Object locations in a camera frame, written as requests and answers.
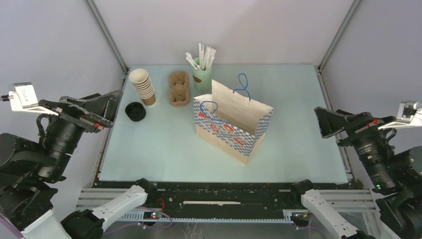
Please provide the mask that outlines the blue checkered paper bag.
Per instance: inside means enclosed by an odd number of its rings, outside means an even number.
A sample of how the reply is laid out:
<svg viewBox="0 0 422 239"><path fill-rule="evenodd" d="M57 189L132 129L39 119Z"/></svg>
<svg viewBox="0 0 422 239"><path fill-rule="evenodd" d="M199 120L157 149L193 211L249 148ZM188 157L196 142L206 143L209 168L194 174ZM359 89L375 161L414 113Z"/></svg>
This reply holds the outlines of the blue checkered paper bag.
<svg viewBox="0 0 422 239"><path fill-rule="evenodd" d="M265 138L273 107L252 99L246 74L238 74L240 87L230 89L212 80L211 93L194 97L198 137L247 165Z"/></svg>

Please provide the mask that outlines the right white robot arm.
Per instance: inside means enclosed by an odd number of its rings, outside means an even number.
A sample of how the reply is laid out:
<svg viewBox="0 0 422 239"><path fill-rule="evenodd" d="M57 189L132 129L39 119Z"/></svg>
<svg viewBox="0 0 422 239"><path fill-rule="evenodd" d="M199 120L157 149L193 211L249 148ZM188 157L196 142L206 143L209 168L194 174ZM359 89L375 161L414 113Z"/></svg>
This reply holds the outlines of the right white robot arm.
<svg viewBox="0 0 422 239"><path fill-rule="evenodd" d="M346 133L337 145L354 148L374 185L373 191L382 195L376 200L381 221L401 239L421 238L422 148L396 154L389 144L399 129L421 126L421 103L401 102L396 116L383 118L322 107L314 112L323 138Z"/></svg>

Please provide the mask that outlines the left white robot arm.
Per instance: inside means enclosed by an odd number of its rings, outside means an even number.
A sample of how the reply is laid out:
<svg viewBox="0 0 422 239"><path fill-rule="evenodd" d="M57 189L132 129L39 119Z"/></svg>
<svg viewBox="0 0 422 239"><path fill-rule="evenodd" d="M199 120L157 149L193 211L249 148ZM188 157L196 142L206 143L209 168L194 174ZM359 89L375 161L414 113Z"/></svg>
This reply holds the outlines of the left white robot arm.
<svg viewBox="0 0 422 239"><path fill-rule="evenodd" d="M16 178L0 189L0 214L25 239L99 239L127 212L156 204L155 185L139 179L102 206L75 211L61 221L54 216L51 198L57 189L51 185L65 179L63 172L85 132L113 126L121 96L121 91L113 91L25 105L14 92L3 96L15 111L38 114L38 142L10 133L0 136L0 171L6 179Z"/></svg>

